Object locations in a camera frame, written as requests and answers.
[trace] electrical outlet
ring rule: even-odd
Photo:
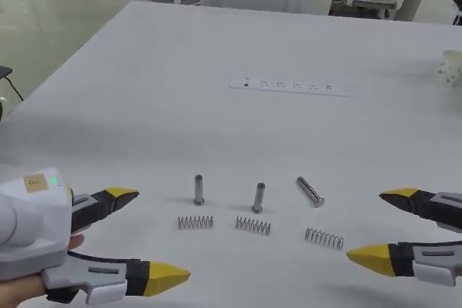
[[[334,86],[333,84],[283,81],[272,82],[267,79],[250,79],[248,77],[244,79],[231,77],[230,87],[241,89],[268,90],[272,92],[333,95],[338,97],[346,96],[344,90],[341,87]]]

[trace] compression spring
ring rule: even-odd
[[[309,242],[322,245],[323,247],[336,248],[341,250],[344,247],[344,238],[336,234],[328,234],[327,232],[308,227],[305,233],[305,239]]]
[[[245,218],[243,216],[237,216],[236,228],[259,232],[261,234],[269,234],[271,231],[271,224],[251,218]]]
[[[214,226],[213,216],[179,216],[179,229],[205,229]]]

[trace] gray gripper finger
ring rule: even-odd
[[[72,206],[71,234],[77,234],[92,226],[89,214],[97,210],[98,200],[91,195],[81,194],[74,196]]]
[[[456,284],[456,277],[462,274],[462,242],[414,246],[413,251],[417,279],[444,286]]]
[[[88,260],[69,253],[60,266],[42,271],[47,289],[74,287],[87,293],[88,304],[105,304],[121,300],[126,293],[126,264]]]
[[[438,193],[430,199],[430,219],[442,229],[462,233],[462,194]]]

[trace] table surface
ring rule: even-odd
[[[461,191],[462,91],[432,78],[442,51],[461,46],[459,27],[130,3],[2,124],[0,178],[56,166],[76,193],[139,189],[80,251],[192,274],[107,307],[460,307],[460,288],[379,276],[304,233],[339,234],[346,249],[460,238],[378,194]],[[242,76],[329,82],[348,96],[228,87]],[[192,204],[198,173],[202,207]],[[254,217],[258,182],[269,237],[233,227]],[[176,229],[177,216],[198,214],[214,228]]]

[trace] tiled floor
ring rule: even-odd
[[[0,0],[0,65],[26,97],[129,1]]]

